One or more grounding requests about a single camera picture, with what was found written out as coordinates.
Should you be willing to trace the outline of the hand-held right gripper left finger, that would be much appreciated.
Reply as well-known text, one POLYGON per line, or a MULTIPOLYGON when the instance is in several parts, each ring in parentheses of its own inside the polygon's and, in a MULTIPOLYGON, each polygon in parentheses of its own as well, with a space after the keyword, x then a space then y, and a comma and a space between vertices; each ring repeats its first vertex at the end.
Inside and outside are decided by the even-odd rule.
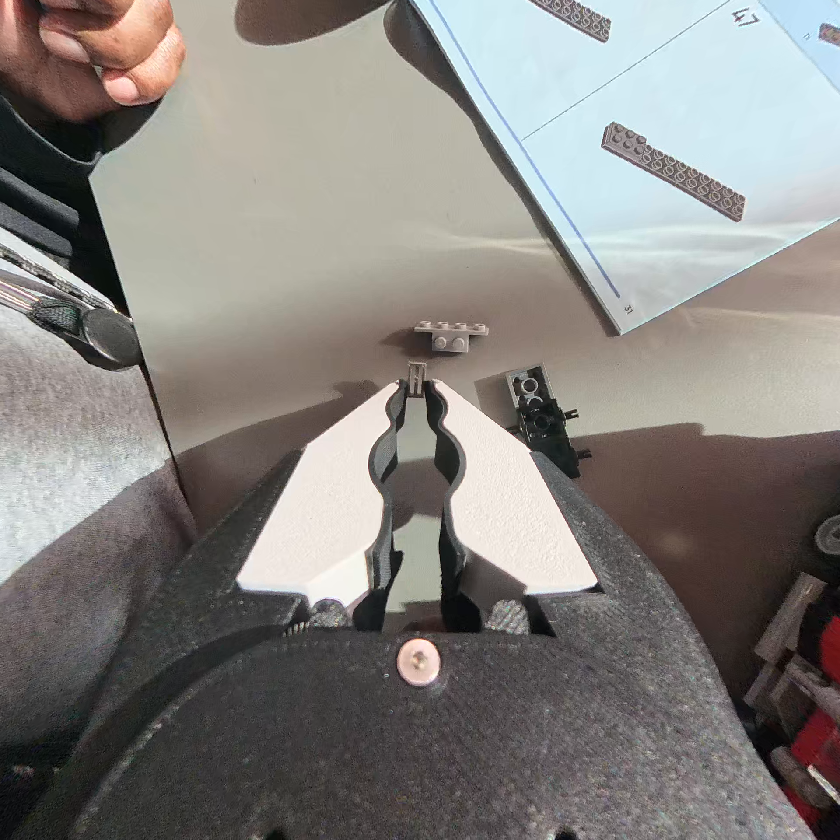
POLYGON ((355 607, 392 581, 403 382, 382 388, 303 450, 236 582, 245 592, 355 607))

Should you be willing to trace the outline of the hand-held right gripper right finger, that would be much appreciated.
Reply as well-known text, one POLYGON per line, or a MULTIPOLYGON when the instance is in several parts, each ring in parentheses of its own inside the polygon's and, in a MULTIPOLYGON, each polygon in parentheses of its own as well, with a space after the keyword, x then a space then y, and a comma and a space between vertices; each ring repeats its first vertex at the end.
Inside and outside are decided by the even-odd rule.
POLYGON ((424 386, 434 464, 448 482, 438 550, 442 599, 477 608, 588 592, 598 578, 534 453, 440 380, 424 386))

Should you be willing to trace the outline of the grey bracket brick plate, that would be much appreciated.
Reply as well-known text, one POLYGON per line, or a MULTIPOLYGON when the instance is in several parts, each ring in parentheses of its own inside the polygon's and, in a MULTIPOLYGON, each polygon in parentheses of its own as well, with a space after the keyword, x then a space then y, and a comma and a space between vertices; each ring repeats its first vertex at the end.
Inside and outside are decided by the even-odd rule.
POLYGON ((433 354, 467 354, 470 341, 490 335, 489 327, 482 322, 447 322, 423 320, 413 327, 417 335, 426 336, 433 354))

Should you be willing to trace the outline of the person's left forearm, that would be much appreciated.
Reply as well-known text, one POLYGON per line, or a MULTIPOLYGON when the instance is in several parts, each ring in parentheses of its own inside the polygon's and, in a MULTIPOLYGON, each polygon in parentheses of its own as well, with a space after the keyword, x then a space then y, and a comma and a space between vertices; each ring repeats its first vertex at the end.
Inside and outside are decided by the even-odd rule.
POLYGON ((130 310, 90 178, 100 160, 139 132, 160 104, 68 122, 2 91, 2 227, 100 292, 123 314, 130 310))

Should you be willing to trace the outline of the grey desk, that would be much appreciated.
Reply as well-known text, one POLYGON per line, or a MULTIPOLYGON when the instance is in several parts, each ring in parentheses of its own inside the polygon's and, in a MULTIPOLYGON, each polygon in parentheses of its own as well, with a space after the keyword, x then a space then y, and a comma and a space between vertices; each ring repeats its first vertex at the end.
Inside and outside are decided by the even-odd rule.
POLYGON ((198 534, 409 361, 501 426, 543 364, 741 698, 838 510, 838 225, 617 337, 406 2, 174 6, 182 76, 93 190, 198 534))

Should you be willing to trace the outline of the person's left hand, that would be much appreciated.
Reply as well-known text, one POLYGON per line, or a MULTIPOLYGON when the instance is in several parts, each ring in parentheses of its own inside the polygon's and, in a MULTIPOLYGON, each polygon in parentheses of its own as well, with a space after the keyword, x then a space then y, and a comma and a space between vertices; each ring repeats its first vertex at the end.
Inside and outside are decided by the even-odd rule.
POLYGON ((2 94, 29 119, 89 123, 160 100, 186 47, 168 1, 2 1, 2 94))

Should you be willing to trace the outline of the black badge reel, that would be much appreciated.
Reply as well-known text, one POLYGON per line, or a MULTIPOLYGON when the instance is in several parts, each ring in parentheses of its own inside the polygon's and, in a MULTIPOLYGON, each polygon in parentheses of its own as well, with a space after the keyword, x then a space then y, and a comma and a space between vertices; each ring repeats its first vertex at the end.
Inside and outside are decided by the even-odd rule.
POLYGON ((67 343, 86 362, 106 371, 142 363, 130 317, 79 281, 55 271, 48 259, 30 259, 1 246, 1 303, 67 343))

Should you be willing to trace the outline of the black red toy brick truck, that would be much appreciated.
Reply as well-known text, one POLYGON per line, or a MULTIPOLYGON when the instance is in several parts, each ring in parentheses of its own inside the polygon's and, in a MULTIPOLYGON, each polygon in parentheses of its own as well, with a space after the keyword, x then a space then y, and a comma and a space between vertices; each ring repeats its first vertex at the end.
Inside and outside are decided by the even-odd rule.
POLYGON ((754 648, 744 726, 816 838, 839 838, 839 516, 815 529, 817 575, 801 573, 754 648))

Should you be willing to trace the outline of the light blue instruction booklet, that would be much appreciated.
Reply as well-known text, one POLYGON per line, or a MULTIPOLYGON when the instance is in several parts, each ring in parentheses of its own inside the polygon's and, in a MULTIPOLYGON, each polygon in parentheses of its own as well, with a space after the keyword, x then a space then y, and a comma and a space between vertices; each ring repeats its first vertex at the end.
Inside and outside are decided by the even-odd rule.
POLYGON ((838 222, 838 2, 412 6, 619 334, 838 222))

